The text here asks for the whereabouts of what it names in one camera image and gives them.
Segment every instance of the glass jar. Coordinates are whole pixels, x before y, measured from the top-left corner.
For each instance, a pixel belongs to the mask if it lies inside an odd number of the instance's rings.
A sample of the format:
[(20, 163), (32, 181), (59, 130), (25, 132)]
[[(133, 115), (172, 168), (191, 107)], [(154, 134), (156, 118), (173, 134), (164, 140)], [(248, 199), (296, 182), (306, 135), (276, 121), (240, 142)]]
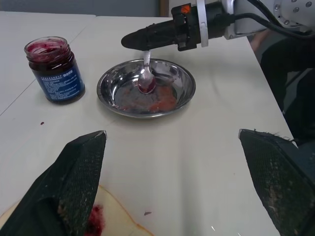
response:
[(68, 104), (81, 98), (85, 86), (70, 46), (61, 37), (43, 37), (28, 43), (24, 51), (46, 98)]

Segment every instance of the table surface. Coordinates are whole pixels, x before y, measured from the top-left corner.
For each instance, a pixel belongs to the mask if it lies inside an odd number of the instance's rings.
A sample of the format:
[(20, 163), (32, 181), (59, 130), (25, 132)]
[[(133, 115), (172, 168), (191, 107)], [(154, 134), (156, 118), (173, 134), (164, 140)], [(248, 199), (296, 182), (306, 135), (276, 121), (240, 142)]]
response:
[(24, 47), (44, 36), (71, 42), (94, 15), (0, 11), (0, 115), (34, 81)]
[[(212, 39), (208, 48), (185, 52), (175, 45), (152, 51), (153, 58), (185, 67), (196, 80), (194, 98), (175, 114), (136, 120), (98, 101), (102, 74), (142, 57), (120, 39), (165, 20), (94, 18), (71, 43), (86, 94), (57, 106), (34, 82), (0, 116), (0, 214), (22, 198), (66, 143), (106, 130), (100, 184), (155, 235), (279, 235), (255, 192), (238, 132), (291, 133), (246, 38)], [(144, 216), (146, 211), (152, 214)]]

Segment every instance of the blue label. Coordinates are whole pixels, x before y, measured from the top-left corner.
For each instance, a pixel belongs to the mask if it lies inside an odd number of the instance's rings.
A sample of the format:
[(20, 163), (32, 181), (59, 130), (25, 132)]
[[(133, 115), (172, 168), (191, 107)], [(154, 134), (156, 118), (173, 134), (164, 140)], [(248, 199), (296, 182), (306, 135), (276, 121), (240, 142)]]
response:
[(37, 80), (47, 98), (52, 101), (69, 100), (78, 96), (84, 89), (77, 66), (73, 66), (62, 74), (37, 76)]

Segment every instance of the stainless steel bowl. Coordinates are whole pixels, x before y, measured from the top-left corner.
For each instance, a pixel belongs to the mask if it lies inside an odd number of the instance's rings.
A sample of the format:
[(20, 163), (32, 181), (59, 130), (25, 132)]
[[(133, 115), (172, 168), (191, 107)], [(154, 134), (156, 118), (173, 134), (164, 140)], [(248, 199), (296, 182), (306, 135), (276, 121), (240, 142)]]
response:
[(181, 66), (160, 59), (150, 60), (157, 87), (150, 94), (138, 90), (143, 60), (131, 60), (108, 70), (97, 84), (97, 95), (109, 110), (133, 118), (155, 118), (184, 107), (193, 97), (193, 76)]

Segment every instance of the cable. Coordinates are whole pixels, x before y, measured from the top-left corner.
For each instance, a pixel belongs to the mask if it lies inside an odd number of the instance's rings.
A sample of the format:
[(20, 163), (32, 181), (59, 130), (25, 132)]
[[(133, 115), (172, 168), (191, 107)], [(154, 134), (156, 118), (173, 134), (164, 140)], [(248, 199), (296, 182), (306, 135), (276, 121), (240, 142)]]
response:
[(275, 24), (273, 24), (269, 21), (266, 21), (265, 19), (261, 18), (260, 16), (257, 16), (256, 14), (253, 14), (253, 13), (244, 13), (244, 14), (234, 15), (234, 20), (240, 20), (240, 19), (244, 19), (244, 18), (253, 19), (254, 21), (265, 26), (266, 28), (268, 28), (274, 32), (288, 36), (288, 37), (293, 37), (296, 39), (313, 39), (313, 38), (315, 38), (315, 34), (305, 34), (305, 33), (300, 33), (300, 32), (289, 31), (285, 28), (276, 26)]
[(264, 16), (276, 26), (283, 28), (277, 18), (270, 12), (270, 10), (260, 0), (247, 0), (253, 6), (255, 6)]

